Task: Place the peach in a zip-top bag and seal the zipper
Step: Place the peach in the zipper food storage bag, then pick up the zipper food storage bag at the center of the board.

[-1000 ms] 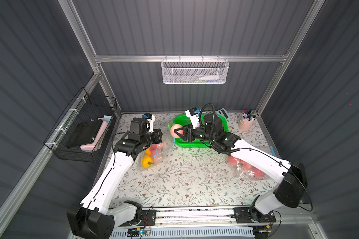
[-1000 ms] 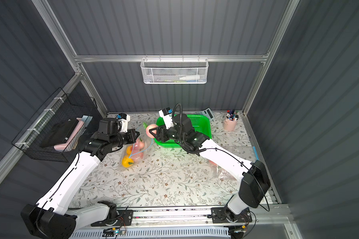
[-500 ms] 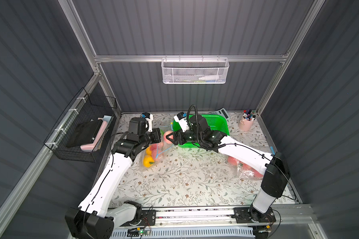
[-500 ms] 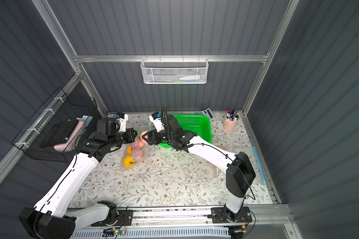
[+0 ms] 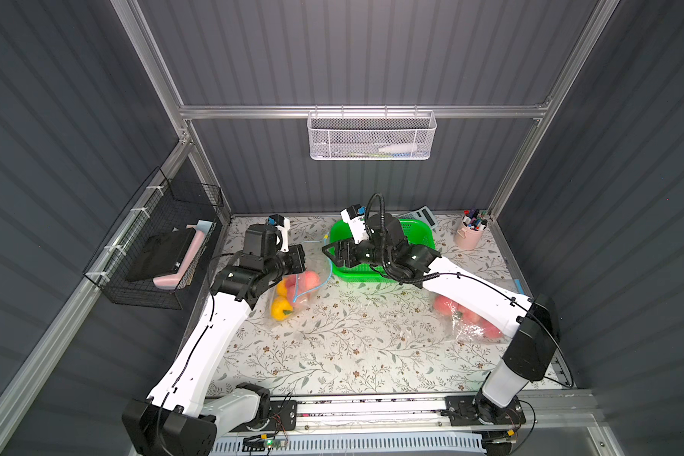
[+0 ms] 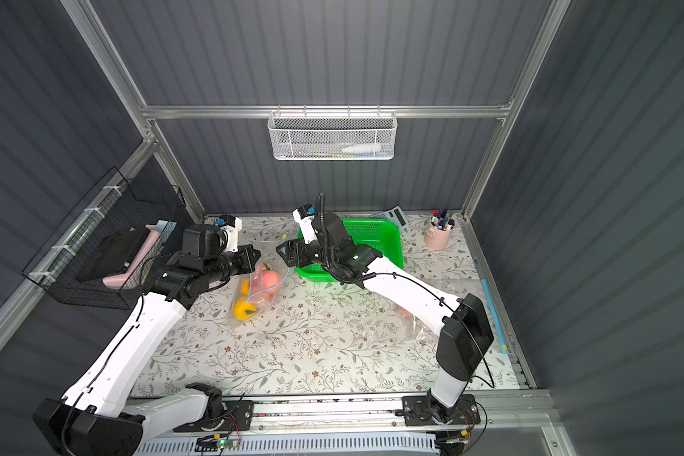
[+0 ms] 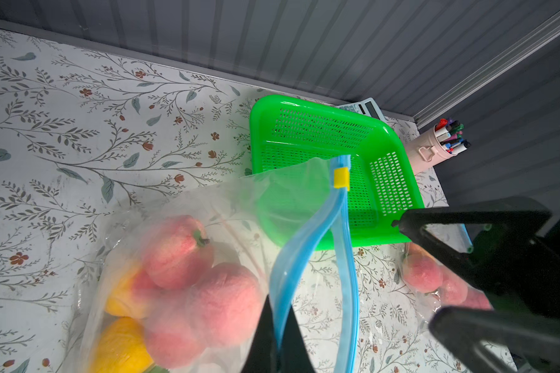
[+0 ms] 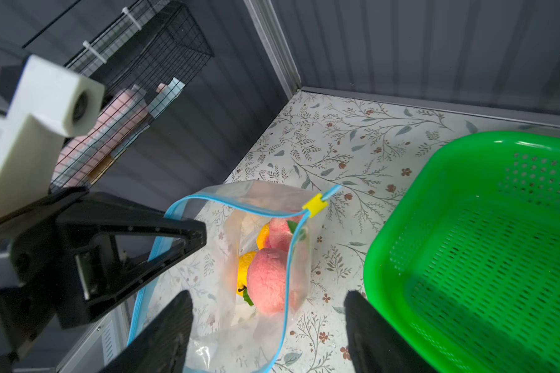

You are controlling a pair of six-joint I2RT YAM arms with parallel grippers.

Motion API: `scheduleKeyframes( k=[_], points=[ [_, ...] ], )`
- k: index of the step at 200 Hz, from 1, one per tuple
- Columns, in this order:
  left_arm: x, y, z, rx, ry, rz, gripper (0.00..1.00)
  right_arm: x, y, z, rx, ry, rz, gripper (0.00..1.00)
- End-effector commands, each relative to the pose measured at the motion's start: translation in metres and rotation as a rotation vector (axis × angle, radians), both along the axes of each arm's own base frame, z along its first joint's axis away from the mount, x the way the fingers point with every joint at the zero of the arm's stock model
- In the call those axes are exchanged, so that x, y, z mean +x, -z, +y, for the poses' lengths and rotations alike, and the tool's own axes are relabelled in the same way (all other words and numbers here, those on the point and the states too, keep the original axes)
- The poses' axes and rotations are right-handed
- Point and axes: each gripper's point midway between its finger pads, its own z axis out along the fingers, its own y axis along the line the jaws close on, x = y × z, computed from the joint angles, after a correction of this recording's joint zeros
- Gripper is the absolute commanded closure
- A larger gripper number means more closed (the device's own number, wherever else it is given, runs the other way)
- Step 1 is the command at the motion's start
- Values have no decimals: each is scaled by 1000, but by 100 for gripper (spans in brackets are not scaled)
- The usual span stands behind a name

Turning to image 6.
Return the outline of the clear zip-top bag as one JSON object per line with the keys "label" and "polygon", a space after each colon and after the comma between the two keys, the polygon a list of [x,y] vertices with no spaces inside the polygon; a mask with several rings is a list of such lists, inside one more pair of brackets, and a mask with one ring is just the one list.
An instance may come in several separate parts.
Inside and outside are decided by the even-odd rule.
{"label": "clear zip-top bag", "polygon": [[467,348],[478,357],[488,350],[512,353],[486,280],[397,277],[393,290],[391,301],[403,313],[434,336],[449,334],[451,347]]}
{"label": "clear zip-top bag", "polygon": [[[241,275],[239,277],[239,280],[237,281],[235,294],[234,294],[233,299],[232,299],[231,310],[229,311],[229,317],[231,318],[230,325],[232,327],[239,328],[241,325],[247,324],[248,322],[252,321],[253,319],[258,319],[259,317],[263,317],[264,314],[266,313],[266,311],[270,310],[274,306],[277,298],[280,297],[280,292],[282,291],[284,284],[290,275],[290,268],[284,263],[284,261],[281,259],[279,254],[277,254],[277,247],[281,243],[283,243],[284,241],[287,241],[288,237],[289,237],[289,234],[285,233],[285,234],[282,234],[280,237],[271,237],[271,239],[262,239],[261,241],[253,241],[252,242],[252,245],[256,249],[260,250],[261,258],[258,261],[258,263],[256,264],[256,271],[254,271],[254,273],[248,274],[248,275]],[[275,287],[275,289],[272,289],[272,290],[263,290],[262,285],[261,285],[261,274],[263,271],[275,271],[275,272],[277,272],[281,277],[281,283],[279,284],[279,286]],[[239,300],[241,298],[244,298],[245,300],[247,300],[247,298],[248,298],[248,296],[243,296],[241,294],[241,290],[239,290],[239,285],[241,285],[241,281],[243,281],[243,279],[250,279],[249,296],[252,294],[263,293],[264,291],[273,291],[273,292],[275,292],[275,298],[274,298],[274,301],[269,305],[256,306],[258,311],[251,318],[247,319],[246,321],[238,321],[233,316],[232,308],[233,308],[233,304],[237,300]]]}

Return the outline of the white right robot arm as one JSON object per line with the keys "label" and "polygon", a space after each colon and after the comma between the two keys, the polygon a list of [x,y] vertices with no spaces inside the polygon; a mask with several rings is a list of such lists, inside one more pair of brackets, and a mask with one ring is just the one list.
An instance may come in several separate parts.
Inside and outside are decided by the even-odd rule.
{"label": "white right robot arm", "polygon": [[342,219],[321,203],[294,209],[293,218],[302,236],[277,247],[286,265],[316,264],[342,285],[355,285],[391,300],[438,337],[439,370],[421,418],[450,423],[494,342],[482,300],[473,294],[460,298],[439,290],[406,273],[374,247],[354,242]]}

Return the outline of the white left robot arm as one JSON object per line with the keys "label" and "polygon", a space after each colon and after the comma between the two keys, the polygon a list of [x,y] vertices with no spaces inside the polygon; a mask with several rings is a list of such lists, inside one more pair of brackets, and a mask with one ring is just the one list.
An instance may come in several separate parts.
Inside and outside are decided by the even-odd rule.
{"label": "white left robot arm", "polygon": [[239,218],[188,227],[182,248],[156,261],[122,328],[85,374],[59,399],[44,400],[33,421],[59,455],[132,455],[178,427],[210,427],[228,414],[222,392],[191,383],[177,393],[129,406],[136,380],[169,331],[200,295],[253,273],[260,251],[239,244]]}

